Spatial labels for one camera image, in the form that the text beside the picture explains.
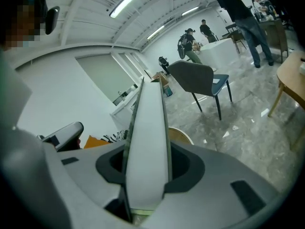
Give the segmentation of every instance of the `desk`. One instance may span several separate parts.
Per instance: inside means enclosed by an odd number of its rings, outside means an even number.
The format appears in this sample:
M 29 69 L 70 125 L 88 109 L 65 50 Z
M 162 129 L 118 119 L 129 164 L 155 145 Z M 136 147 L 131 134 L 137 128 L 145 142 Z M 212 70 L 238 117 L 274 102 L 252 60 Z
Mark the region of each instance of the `desk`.
M 269 117 L 271 117 L 283 92 L 291 96 L 303 109 L 305 109 L 305 75 L 302 75 L 299 72 L 302 64 L 301 58 L 305 58 L 305 52 L 295 51 L 290 54 L 285 62 L 277 69 L 276 74 L 280 81 L 280 90 L 268 114 Z M 303 135 L 305 135 L 305 129 L 291 149 L 297 145 Z

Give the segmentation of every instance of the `man in jeans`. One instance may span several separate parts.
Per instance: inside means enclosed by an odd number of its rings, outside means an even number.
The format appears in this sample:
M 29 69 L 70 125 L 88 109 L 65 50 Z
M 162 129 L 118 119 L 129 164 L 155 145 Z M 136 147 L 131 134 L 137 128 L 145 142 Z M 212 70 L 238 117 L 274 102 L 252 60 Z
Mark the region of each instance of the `man in jeans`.
M 263 30 L 260 28 L 257 20 L 253 17 L 250 10 L 244 5 L 242 0 L 217 0 L 219 5 L 228 11 L 232 21 L 235 21 L 235 24 L 241 30 L 245 40 L 248 43 L 250 52 L 253 57 L 254 65 L 256 68 L 260 68 L 260 58 L 256 50 L 256 41 L 261 44 L 266 59 L 269 62 L 269 65 L 274 64 L 270 48 L 267 43 L 266 35 Z

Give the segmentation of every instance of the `wooden table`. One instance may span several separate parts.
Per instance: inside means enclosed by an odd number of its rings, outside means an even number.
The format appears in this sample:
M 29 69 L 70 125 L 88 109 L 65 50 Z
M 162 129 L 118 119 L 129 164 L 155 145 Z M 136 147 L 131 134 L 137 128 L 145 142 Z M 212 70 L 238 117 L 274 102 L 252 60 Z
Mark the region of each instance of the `wooden table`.
M 277 69 L 277 77 L 279 83 L 279 93 L 277 98 L 268 114 L 271 117 L 276 105 L 278 104 L 282 93 L 285 92 L 291 96 L 299 105 L 305 109 L 305 75 L 299 72 L 302 64 L 301 58 L 305 58 L 305 52 L 295 51 L 285 60 L 285 62 Z M 297 145 L 302 136 L 305 135 L 305 129 L 303 129 L 301 136 L 298 138 L 296 143 L 292 146 Z
M 183 143 L 194 145 L 191 138 L 186 133 L 184 133 L 182 130 L 180 130 L 178 128 L 169 127 L 168 136 L 169 136 L 170 140 L 172 140 L 172 141 L 180 141 Z

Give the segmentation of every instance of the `white wall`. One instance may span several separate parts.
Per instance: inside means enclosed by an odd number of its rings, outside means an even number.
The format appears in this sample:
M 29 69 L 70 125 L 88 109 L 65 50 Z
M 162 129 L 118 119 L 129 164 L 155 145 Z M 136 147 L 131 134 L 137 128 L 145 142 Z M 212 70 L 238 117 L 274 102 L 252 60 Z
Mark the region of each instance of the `white wall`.
M 215 6 L 214 7 L 215 11 L 218 13 L 218 15 L 220 16 L 220 18 L 223 20 L 225 26 L 228 26 L 228 25 L 232 25 L 233 22 L 232 22 L 232 19 L 228 13 L 227 10 L 224 10 L 222 7 L 220 6 Z
M 147 60 L 147 58 L 139 52 L 134 52 L 132 53 L 132 56 L 136 59 L 138 64 L 144 68 L 144 70 L 151 76 L 153 77 L 155 74 L 151 71 L 152 69 L 152 62 Z
M 17 126 L 34 135 L 49 135 L 72 122 L 80 121 L 84 125 L 82 147 L 89 135 L 102 136 L 121 129 L 109 115 L 115 105 L 98 89 L 75 59 L 76 56 L 110 51 L 103 47 L 67 50 L 40 57 L 33 60 L 32 65 L 28 63 L 18 68 L 17 72 L 33 93 Z
M 173 29 L 168 30 L 160 39 L 158 39 L 154 44 L 152 44 L 143 55 L 149 61 L 149 67 L 153 74 L 162 70 L 158 64 L 158 58 L 160 56 L 166 57 L 168 62 L 171 64 L 177 60 L 180 60 L 177 43 L 180 38 L 188 28 L 196 30 L 193 34 L 194 38 L 198 42 L 206 44 L 208 41 L 200 33 L 199 27 L 201 25 L 201 20 L 206 20 L 206 24 L 211 28 L 211 31 L 214 32 L 218 38 L 221 38 L 222 35 L 228 33 L 225 29 L 224 22 L 219 17 L 217 12 L 214 9 L 205 10 L 200 12 L 190 19 L 182 22 Z
M 133 65 L 133 63 L 130 61 L 130 59 L 127 58 L 127 56 L 124 53 L 120 53 L 120 56 L 125 60 L 125 62 L 129 65 L 129 67 L 138 77 L 142 76 L 140 71 Z
M 132 62 L 135 68 L 142 74 L 142 76 L 145 76 L 144 81 L 150 82 L 150 77 L 148 77 L 147 73 L 144 71 L 144 65 L 141 65 L 138 60 L 135 59 L 134 54 L 126 53 L 125 55 L 129 59 L 129 61 Z
M 134 81 L 110 55 L 97 55 L 77 59 L 84 71 L 111 102 L 125 92 Z
M 132 68 L 128 65 L 128 63 L 121 57 L 121 53 L 118 54 L 116 52 L 112 52 L 111 56 L 115 59 L 115 61 L 123 68 L 123 70 L 133 79 L 133 81 L 137 84 L 140 84 L 141 80 L 137 76 L 137 74 L 132 70 Z

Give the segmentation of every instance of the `jeans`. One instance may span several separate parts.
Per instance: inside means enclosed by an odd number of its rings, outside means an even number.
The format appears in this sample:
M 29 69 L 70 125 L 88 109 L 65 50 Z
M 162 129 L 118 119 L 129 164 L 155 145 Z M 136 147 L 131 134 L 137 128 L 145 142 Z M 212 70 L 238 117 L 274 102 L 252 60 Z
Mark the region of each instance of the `jeans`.
M 192 60 L 193 63 L 202 64 L 199 57 L 197 56 L 197 54 L 194 51 L 192 51 L 192 50 L 186 51 L 185 55 L 188 56 Z
M 265 32 L 259 26 L 257 20 L 254 17 L 248 17 L 242 20 L 235 20 L 235 24 L 241 30 L 244 39 L 248 43 L 250 52 L 253 57 L 254 65 L 260 65 L 259 54 L 255 48 L 254 38 L 261 44 L 264 54 L 266 55 L 266 59 L 269 63 L 274 62 L 270 48 L 267 43 L 267 38 Z

